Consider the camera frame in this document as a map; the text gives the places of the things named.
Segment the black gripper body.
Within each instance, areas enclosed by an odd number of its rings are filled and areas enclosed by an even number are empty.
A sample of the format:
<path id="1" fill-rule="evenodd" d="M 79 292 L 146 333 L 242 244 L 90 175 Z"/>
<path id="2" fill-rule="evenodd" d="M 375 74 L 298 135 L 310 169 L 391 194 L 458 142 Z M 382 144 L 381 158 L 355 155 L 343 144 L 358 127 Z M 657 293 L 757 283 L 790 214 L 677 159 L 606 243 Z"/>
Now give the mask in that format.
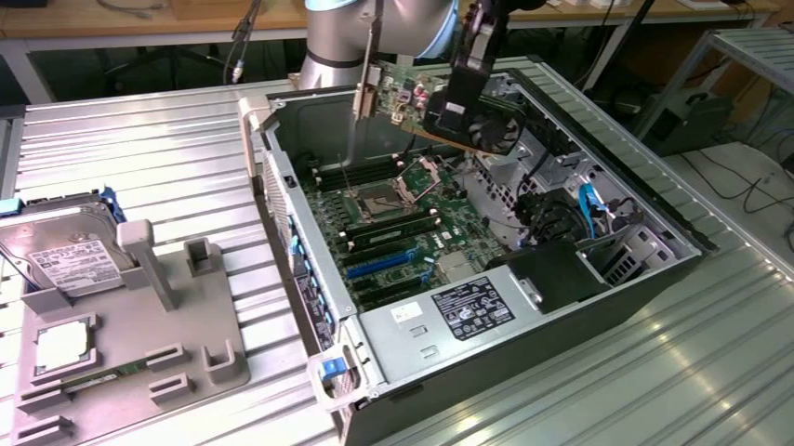
<path id="1" fill-rule="evenodd" d="M 458 44 L 458 68 L 490 71 L 506 34 L 508 1 L 475 1 L 469 5 Z"/>

